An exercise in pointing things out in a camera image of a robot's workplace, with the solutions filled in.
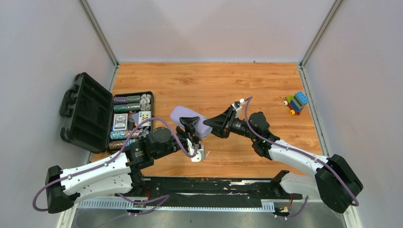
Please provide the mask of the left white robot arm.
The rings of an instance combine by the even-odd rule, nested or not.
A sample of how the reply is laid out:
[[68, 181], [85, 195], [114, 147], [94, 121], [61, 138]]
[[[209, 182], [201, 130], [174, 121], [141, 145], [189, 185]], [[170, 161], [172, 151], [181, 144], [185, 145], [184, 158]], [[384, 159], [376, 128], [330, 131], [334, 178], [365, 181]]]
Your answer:
[[48, 169], [44, 191], [49, 214], [56, 214], [73, 207], [76, 203], [97, 196], [124, 194], [135, 188], [144, 188], [141, 170], [154, 161], [179, 150], [189, 158], [203, 151], [197, 125], [200, 117], [180, 117], [180, 125], [159, 127], [145, 138], [124, 146], [108, 158], [80, 167], [61, 169], [55, 165]]

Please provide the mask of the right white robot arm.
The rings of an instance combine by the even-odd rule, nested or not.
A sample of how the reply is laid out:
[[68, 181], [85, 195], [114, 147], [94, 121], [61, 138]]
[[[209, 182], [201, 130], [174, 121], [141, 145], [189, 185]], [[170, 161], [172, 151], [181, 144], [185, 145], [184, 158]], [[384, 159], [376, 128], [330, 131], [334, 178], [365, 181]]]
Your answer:
[[250, 138], [252, 148], [260, 157], [302, 171], [303, 175], [291, 172], [279, 175], [279, 185], [285, 192], [320, 198], [337, 213], [358, 205], [356, 197], [364, 187], [344, 157], [317, 155], [290, 145], [270, 132], [262, 112], [240, 119], [237, 111], [229, 107], [220, 115], [204, 120], [203, 124], [220, 138], [228, 138], [230, 133]]

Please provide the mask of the grey glasses case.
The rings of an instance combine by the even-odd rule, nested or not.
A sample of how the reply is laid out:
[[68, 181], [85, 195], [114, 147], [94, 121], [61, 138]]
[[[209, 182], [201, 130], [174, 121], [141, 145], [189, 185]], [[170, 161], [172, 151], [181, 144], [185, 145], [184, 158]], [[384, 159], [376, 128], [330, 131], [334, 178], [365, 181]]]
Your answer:
[[212, 132], [212, 127], [203, 123], [207, 117], [184, 106], [175, 107], [170, 119], [180, 127], [193, 127], [195, 134], [201, 138], [207, 137]]

